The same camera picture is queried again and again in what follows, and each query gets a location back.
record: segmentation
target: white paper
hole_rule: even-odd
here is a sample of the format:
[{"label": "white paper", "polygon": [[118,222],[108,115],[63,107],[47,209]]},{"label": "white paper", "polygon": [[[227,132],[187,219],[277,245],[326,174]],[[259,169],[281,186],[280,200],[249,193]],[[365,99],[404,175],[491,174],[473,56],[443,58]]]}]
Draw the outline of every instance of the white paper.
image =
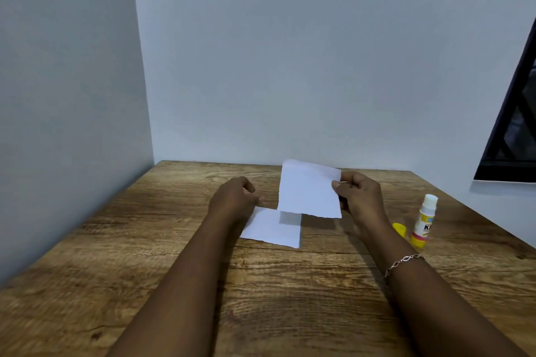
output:
[{"label": "white paper", "polygon": [[278,210],[318,217],[341,218],[339,196],[331,181],[340,181],[340,170],[297,160],[283,162]]},{"label": "white paper", "polygon": [[300,233],[301,214],[255,207],[240,237],[300,248]]}]

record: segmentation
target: wood grain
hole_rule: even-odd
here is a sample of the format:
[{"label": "wood grain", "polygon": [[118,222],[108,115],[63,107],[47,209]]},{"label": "wood grain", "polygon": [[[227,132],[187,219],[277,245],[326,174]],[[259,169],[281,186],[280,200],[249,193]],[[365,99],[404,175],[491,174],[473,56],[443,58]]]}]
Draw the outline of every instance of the wood grain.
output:
[{"label": "wood grain", "polygon": [[[217,187],[246,175],[263,205],[276,208],[280,172],[160,162],[0,292],[0,355],[104,355],[195,232]],[[391,221],[408,227],[424,195],[439,196],[427,260],[536,355],[536,251],[411,172],[362,172],[382,184]],[[214,355],[415,355],[380,278],[348,218],[304,216],[300,249],[230,241]]]}]

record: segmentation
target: yellow cap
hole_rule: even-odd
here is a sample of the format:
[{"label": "yellow cap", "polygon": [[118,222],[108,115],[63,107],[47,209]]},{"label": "yellow cap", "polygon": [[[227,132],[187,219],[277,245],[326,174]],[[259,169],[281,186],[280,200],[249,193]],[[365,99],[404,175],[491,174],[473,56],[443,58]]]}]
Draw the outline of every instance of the yellow cap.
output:
[{"label": "yellow cap", "polygon": [[410,237],[410,243],[417,248],[423,248],[426,244],[426,240],[419,240],[412,234]]},{"label": "yellow cap", "polygon": [[406,226],[400,223],[393,223],[393,228],[400,234],[402,237],[406,237]]}]

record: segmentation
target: bracelet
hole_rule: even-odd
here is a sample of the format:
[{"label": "bracelet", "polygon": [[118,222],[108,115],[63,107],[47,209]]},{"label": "bracelet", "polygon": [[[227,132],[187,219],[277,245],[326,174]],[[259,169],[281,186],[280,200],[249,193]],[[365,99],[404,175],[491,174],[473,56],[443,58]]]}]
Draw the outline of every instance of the bracelet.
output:
[{"label": "bracelet", "polygon": [[391,271],[393,270],[393,268],[396,268],[400,264],[405,263],[406,261],[409,261],[410,259],[425,259],[425,258],[421,256],[420,254],[413,254],[411,256],[405,256],[403,259],[396,261],[392,266],[390,266],[389,268],[385,270],[385,275],[383,276],[385,285],[387,285],[387,279],[389,278],[389,275],[391,275]]}]

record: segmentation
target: black frame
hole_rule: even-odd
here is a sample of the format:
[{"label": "black frame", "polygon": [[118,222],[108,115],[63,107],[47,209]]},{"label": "black frame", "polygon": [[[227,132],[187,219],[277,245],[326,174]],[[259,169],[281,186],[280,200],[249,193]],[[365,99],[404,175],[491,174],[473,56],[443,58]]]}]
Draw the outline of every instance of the black frame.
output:
[{"label": "black frame", "polygon": [[[523,54],[519,60],[512,82],[508,88],[499,117],[495,122],[492,134],[488,140],[484,156],[480,161],[474,179],[485,181],[536,182],[536,161],[516,160],[504,140],[504,135],[512,119],[514,111],[519,108],[525,124],[536,139],[536,114],[523,96],[528,77],[536,61],[536,20],[528,35]],[[499,150],[506,159],[498,159]]]}]

